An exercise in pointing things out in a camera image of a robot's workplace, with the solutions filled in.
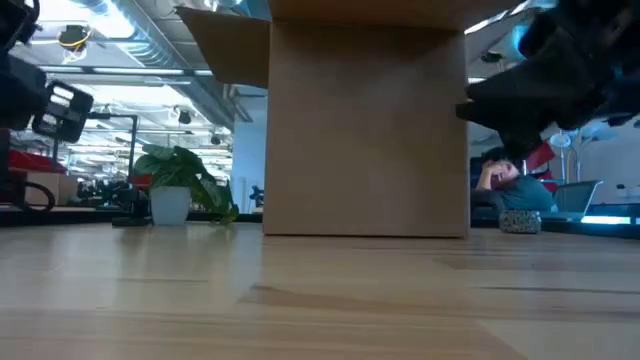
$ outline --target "ceiling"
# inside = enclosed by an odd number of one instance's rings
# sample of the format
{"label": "ceiling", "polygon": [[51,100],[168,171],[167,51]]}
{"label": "ceiling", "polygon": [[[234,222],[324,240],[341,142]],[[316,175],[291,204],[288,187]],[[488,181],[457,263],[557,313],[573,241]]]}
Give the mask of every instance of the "ceiling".
{"label": "ceiling", "polygon": [[[44,0],[40,25],[43,30],[36,34],[30,47],[16,46],[13,53],[18,57],[38,65],[73,66],[95,69],[133,68],[143,69],[162,60],[164,66],[151,66],[175,69],[208,69],[193,37],[187,27],[176,15],[176,6],[188,6],[201,10],[211,10],[216,0]],[[83,7],[79,3],[103,3],[108,9],[115,8],[108,20],[119,23],[102,23],[104,17],[98,17],[93,8]],[[270,19],[268,0],[218,0],[218,12],[240,16],[254,16]],[[550,1],[528,1],[518,11],[529,7],[548,7]],[[57,36],[69,24],[79,24],[92,29],[84,52],[70,52],[58,44]],[[523,31],[519,25],[508,32],[495,34],[490,49],[501,53],[504,60],[500,64],[486,64],[480,58],[468,64],[470,78],[487,78],[501,69],[521,61],[514,46],[514,39]],[[129,36],[127,39],[118,36]],[[139,49],[148,46],[152,58],[141,55]],[[117,113],[135,113],[141,117],[140,129],[178,132],[190,130],[189,134],[140,134],[139,146],[143,143],[158,145],[180,145],[205,154],[205,162],[215,175],[228,178],[232,166],[231,150],[233,146],[233,123],[235,121],[266,121],[266,90],[248,86],[229,88],[215,81],[211,76],[150,76],[150,75],[104,75],[51,73],[50,78],[75,84],[91,93],[95,98],[95,110]],[[177,121],[179,111],[187,111],[192,122],[181,125]],[[126,120],[89,121],[87,131],[75,145],[63,145],[60,160],[78,170],[87,177],[104,176],[104,169],[119,159],[120,148],[126,148],[128,132],[91,132],[98,127],[126,130],[131,127]],[[492,130],[470,124],[470,142],[490,137]],[[212,145],[212,136],[219,137],[220,145]],[[30,133],[19,134],[20,139],[29,141],[37,138]],[[118,165],[118,171],[126,171],[126,162]]]}

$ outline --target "duct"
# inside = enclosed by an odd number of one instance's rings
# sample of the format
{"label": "duct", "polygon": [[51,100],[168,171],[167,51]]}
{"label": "duct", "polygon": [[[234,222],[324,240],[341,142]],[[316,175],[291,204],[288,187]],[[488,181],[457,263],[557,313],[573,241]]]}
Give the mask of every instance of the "duct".
{"label": "duct", "polygon": [[[119,45],[146,67],[153,68],[190,68],[187,61],[167,40],[149,15],[134,0],[71,0],[86,7],[98,16],[108,16],[112,6],[127,18],[135,28],[131,38],[137,42]],[[195,79],[191,85],[176,88],[176,91],[193,100],[193,105],[215,125],[233,129],[234,111],[224,103],[221,86],[215,86],[212,79]]]}

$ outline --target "ceiling lamp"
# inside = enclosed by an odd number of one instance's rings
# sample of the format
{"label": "ceiling lamp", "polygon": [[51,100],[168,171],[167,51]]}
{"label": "ceiling lamp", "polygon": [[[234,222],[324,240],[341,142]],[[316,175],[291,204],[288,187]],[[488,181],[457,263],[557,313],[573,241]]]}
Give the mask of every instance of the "ceiling lamp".
{"label": "ceiling lamp", "polygon": [[109,38],[130,38],[136,32],[129,20],[120,12],[111,0],[102,0],[99,7],[100,12],[96,12],[89,19],[91,26]]}
{"label": "ceiling lamp", "polygon": [[109,38],[126,39],[135,34],[136,29],[112,0],[96,0],[91,3],[91,7],[86,6],[85,2],[84,0],[40,1],[40,21],[86,21]]}

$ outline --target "black machine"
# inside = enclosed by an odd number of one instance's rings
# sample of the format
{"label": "black machine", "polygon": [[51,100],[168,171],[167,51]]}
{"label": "black machine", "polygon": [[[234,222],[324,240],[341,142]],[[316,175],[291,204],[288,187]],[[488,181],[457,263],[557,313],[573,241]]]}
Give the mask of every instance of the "black machine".
{"label": "black machine", "polygon": [[640,0],[559,0],[519,43],[526,60],[466,89],[458,117],[498,131],[513,159],[552,123],[620,126],[640,113]]}
{"label": "black machine", "polygon": [[24,202],[27,187],[47,195],[43,211],[51,210],[55,199],[47,188],[10,176],[9,129],[24,130],[31,121],[37,134],[77,142],[93,106],[91,95],[58,81],[46,85],[42,70],[9,54],[16,42],[29,43],[39,14],[39,0],[33,7],[24,0],[0,0],[0,196],[23,211],[35,211]]}

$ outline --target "person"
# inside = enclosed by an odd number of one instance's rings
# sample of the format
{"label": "person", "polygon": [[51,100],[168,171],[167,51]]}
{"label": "person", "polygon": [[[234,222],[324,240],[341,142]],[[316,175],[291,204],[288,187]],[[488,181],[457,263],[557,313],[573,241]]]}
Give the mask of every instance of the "person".
{"label": "person", "polygon": [[520,167],[509,160],[504,148],[483,155],[482,174],[471,191],[471,205],[491,205],[502,210],[553,211],[553,196],[537,179],[522,175]]}

